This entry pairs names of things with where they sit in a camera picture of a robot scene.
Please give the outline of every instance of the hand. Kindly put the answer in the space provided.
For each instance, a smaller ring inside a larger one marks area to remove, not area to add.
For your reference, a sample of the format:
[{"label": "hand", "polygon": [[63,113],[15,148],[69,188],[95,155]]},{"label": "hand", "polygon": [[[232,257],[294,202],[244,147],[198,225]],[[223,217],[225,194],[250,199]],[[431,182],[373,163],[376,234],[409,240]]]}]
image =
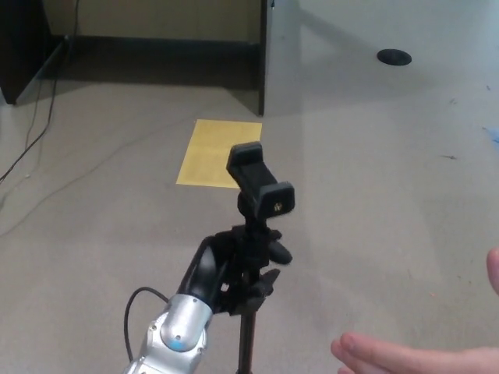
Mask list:
[{"label": "hand", "polygon": [[[499,249],[487,257],[490,284],[499,295]],[[338,374],[497,374],[499,348],[461,352],[416,350],[357,333],[346,333],[331,344],[332,354],[345,364]]]}]

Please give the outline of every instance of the dark wooden panel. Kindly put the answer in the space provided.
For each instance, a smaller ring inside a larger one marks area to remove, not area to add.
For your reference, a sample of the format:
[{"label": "dark wooden panel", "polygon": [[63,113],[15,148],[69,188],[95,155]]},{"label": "dark wooden panel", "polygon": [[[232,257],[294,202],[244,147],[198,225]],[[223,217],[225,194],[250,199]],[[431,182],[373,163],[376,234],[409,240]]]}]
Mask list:
[{"label": "dark wooden panel", "polygon": [[41,0],[0,0],[0,88],[8,104],[60,41],[50,35]]},{"label": "dark wooden panel", "polygon": [[258,72],[258,115],[265,114],[267,74],[271,48],[272,11],[274,0],[261,0],[260,12],[260,68]]}]

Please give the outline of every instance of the tripod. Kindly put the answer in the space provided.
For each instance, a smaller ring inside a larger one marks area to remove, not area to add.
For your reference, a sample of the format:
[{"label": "tripod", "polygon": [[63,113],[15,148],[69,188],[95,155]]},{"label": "tripod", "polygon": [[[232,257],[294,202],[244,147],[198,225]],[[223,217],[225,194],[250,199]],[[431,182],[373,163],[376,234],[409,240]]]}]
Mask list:
[{"label": "tripod", "polygon": [[[241,316],[237,374],[250,374],[257,311],[265,298],[274,291],[274,282],[280,274],[278,269],[270,270],[265,274],[260,274],[260,270],[269,265],[269,260],[278,265],[288,265],[292,261],[292,256],[278,242],[282,236],[281,233],[269,229],[265,221],[258,221],[251,214],[250,205],[242,193],[238,196],[238,209],[245,217],[246,223],[244,227],[233,228],[240,247],[235,251],[235,268],[229,268],[229,273],[234,271],[236,275],[231,277],[231,280],[239,278],[241,281],[239,284],[237,281],[229,284],[227,297],[232,298],[228,300],[229,305],[235,306],[233,310],[229,310],[229,314]],[[231,294],[232,287],[235,287],[237,291]]]},{"label": "tripod", "polygon": [[177,293],[151,323],[139,358],[125,374],[194,373],[207,347],[211,317],[225,312],[241,316],[236,374],[251,374],[257,312],[280,274],[278,269],[261,270],[270,262],[292,261],[278,241],[281,233],[271,230],[267,219],[294,209],[295,190],[288,182],[276,181],[259,143],[234,146],[227,171],[241,189],[237,207],[245,224],[201,242]]}]

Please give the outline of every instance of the finger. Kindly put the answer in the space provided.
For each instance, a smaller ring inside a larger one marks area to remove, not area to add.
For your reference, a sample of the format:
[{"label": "finger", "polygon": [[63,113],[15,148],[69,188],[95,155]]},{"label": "finger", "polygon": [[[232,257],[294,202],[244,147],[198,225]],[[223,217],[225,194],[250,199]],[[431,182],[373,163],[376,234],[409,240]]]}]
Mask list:
[{"label": "finger", "polygon": [[473,370],[476,369],[476,362],[470,360],[468,355],[419,351],[356,333],[344,334],[340,340],[340,345],[353,358],[370,365],[386,368],[389,372],[456,374],[474,372]]},{"label": "finger", "polygon": [[355,373],[346,366],[343,366],[338,370],[338,374],[355,374]]},{"label": "finger", "polygon": [[499,295],[499,248],[492,249],[487,256],[487,271],[490,284]]},{"label": "finger", "polygon": [[389,374],[387,370],[370,365],[362,360],[359,360],[358,358],[353,357],[345,349],[343,349],[338,340],[333,341],[331,345],[331,353],[347,366],[347,368],[341,368],[338,371],[338,374]]}]

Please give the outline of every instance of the blue object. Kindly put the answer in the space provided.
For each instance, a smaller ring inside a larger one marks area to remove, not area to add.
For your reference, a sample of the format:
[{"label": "blue object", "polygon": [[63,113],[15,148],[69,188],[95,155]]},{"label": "blue object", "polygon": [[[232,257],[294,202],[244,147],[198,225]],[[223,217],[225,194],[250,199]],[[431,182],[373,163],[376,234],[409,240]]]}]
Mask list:
[{"label": "blue object", "polygon": [[485,130],[489,133],[496,150],[499,151],[499,128]]}]

